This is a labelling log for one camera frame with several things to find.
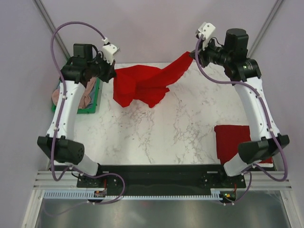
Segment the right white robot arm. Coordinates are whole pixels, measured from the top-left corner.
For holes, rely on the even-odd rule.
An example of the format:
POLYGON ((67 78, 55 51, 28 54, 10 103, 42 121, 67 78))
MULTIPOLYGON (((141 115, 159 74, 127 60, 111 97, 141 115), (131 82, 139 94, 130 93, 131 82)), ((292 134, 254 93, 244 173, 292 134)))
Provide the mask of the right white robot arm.
POLYGON ((258 63, 247 56, 249 36, 244 29, 230 28, 226 31, 224 44, 220 45, 213 36, 215 30, 213 24, 203 23, 196 32, 198 41, 190 55, 208 80, 234 86, 247 116, 251 139, 239 144, 237 154, 224 163, 224 171, 217 176, 218 183, 228 187, 235 181, 235 176, 277 154, 281 155, 284 175, 280 179, 269 173, 267 176, 275 181, 285 181, 288 167, 283 149, 290 139, 280 133, 271 116, 258 63))

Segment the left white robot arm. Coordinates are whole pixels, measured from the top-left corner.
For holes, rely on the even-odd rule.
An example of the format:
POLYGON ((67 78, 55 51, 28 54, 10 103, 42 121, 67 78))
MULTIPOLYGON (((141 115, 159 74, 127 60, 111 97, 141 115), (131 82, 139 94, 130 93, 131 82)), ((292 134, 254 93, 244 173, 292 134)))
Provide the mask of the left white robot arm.
POLYGON ((111 43, 101 50, 92 44, 74 44, 74 55, 62 67, 59 83, 59 98, 52 123, 46 136, 38 137, 37 144, 54 162, 72 166, 75 170, 88 175, 88 182, 99 187, 104 182, 104 175, 98 171, 98 163, 86 154, 84 145, 74 141, 74 126, 81 98, 88 82, 99 78, 109 82, 116 76, 114 55, 118 47, 111 43))

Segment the bright red t shirt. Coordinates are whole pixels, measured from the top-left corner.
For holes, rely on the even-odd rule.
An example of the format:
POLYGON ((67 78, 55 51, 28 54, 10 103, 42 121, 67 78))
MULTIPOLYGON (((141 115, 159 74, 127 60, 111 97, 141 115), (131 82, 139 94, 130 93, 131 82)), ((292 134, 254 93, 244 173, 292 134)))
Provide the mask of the bright red t shirt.
POLYGON ((184 75, 192 61, 187 51, 163 69, 146 65, 120 68, 114 78, 113 99, 121 107, 140 100, 153 108, 170 91, 168 86, 184 75))

